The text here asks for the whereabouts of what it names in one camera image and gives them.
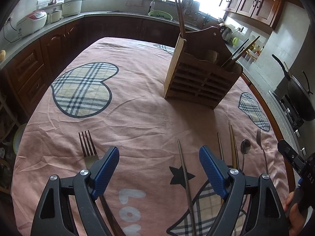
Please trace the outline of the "person's right hand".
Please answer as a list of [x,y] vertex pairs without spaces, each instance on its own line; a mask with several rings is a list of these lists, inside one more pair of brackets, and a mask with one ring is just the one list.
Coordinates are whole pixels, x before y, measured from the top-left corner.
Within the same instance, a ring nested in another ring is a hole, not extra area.
[[[289,193],[286,200],[282,203],[284,212],[288,210],[289,205],[293,200],[293,196],[294,192]],[[289,235],[297,236],[302,231],[307,218],[299,212],[297,204],[294,204],[290,209],[289,220],[292,225],[292,227],[289,229]]]

